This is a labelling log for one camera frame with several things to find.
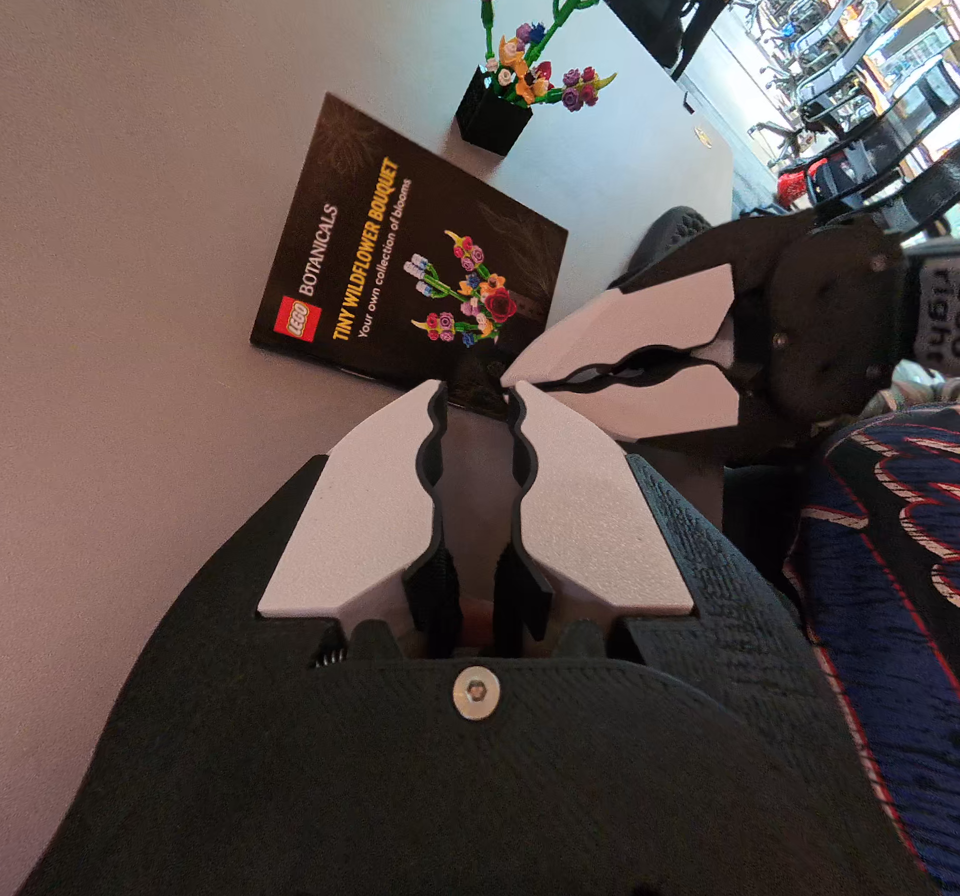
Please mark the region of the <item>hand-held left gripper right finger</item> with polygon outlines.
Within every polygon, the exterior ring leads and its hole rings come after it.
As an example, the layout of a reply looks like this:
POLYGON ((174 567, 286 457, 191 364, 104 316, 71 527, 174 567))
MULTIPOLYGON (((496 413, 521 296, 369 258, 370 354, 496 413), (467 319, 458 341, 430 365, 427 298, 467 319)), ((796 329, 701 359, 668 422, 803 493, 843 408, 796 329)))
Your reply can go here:
POLYGON ((695 614, 688 583, 627 454, 589 419, 527 382, 509 391, 510 538, 494 575, 495 652, 521 656, 568 625, 608 638, 629 618, 695 614))

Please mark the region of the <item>person's right forearm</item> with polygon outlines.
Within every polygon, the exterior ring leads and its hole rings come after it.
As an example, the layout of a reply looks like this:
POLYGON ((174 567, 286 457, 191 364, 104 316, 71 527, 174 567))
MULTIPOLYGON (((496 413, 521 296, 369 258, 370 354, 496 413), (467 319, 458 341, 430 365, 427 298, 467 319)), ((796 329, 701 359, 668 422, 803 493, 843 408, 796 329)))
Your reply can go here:
POLYGON ((891 385, 879 390, 861 411, 862 419, 916 407, 959 406, 959 379, 948 377, 918 362, 902 360, 893 371, 891 385))

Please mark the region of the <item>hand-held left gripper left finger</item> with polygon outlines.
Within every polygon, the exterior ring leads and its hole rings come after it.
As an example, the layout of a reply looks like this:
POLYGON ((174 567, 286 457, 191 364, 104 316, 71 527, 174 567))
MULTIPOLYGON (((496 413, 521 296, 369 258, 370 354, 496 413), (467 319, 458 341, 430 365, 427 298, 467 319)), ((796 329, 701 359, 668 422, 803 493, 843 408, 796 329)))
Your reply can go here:
POLYGON ((257 606, 265 619, 323 618, 344 635, 382 621, 446 658, 462 629, 459 578, 436 493, 448 390, 428 379, 345 435, 318 480, 257 606))

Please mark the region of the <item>black office chair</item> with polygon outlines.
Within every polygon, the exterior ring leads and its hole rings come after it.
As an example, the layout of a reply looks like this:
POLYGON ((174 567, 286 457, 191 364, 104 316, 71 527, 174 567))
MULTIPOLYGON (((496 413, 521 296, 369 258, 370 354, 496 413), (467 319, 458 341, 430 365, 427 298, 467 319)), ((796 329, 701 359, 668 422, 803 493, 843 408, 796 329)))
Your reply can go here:
POLYGON ((806 200, 817 223, 855 213, 878 219, 905 240, 958 236, 958 140, 938 156, 927 141, 958 122, 958 70, 937 59, 880 116, 788 166, 777 178, 774 201, 742 217, 782 216, 806 200))

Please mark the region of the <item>lego instruction booklet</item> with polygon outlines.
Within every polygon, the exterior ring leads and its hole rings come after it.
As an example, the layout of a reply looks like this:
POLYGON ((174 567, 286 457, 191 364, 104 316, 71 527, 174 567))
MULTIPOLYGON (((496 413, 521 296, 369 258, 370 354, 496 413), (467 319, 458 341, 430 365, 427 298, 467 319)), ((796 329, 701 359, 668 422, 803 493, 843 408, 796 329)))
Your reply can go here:
POLYGON ((568 231, 331 93, 294 192, 250 343, 504 420, 568 231))

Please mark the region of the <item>person's black lettered jersey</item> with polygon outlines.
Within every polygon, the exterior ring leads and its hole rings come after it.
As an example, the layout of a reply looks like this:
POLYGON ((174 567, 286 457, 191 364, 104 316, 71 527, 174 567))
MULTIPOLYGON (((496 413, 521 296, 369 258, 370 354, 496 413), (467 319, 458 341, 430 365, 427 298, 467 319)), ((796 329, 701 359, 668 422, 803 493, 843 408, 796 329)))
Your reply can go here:
POLYGON ((806 474, 785 571, 882 812, 959 893, 958 405, 836 434, 806 474))

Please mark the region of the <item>lego flower bouquet model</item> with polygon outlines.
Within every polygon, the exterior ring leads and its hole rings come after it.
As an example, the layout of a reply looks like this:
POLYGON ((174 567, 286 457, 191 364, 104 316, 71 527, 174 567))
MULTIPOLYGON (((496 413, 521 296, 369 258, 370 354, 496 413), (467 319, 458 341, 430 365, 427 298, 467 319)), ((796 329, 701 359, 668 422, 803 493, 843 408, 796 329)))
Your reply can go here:
POLYGON ((546 48, 535 59, 525 54, 535 26, 550 24, 551 7, 547 24, 525 22, 512 36, 496 40, 497 0, 474 2, 479 6, 484 30, 484 57, 474 69, 454 115, 460 136, 468 144, 505 157, 534 109, 560 106, 574 113, 592 107, 617 78, 617 74, 600 74, 592 65, 573 67, 554 77, 551 63, 544 58, 546 48))

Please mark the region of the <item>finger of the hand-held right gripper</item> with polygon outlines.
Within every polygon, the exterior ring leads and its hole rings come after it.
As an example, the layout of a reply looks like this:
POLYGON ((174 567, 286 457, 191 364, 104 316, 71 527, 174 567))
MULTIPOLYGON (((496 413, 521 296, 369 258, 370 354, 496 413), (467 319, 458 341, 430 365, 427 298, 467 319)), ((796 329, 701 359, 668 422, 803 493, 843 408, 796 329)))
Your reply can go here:
POLYGON ((549 327, 501 377, 501 386, 565 383, 647 348, 690 350, 714 340, 735 300, 730 264, 632 292, 605 290, 549 327))
POLYGON ((740 394, 722 369, 694 362, 649 382, 609 364, 570 369, 518 362, 515 396, 531 427, 636 442, 727 430, 740 422, 740 394))

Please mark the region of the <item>person's left hand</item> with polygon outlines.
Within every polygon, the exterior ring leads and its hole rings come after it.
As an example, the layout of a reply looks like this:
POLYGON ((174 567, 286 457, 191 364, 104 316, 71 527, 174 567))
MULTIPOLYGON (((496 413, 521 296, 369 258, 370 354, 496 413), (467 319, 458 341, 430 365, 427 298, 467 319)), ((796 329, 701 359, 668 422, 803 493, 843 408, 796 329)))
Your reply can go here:
POLYGON ((459 646, 477 650, 491 647, 495 641, 493 601, 462 596, 460 606, 462 627, 459 646))

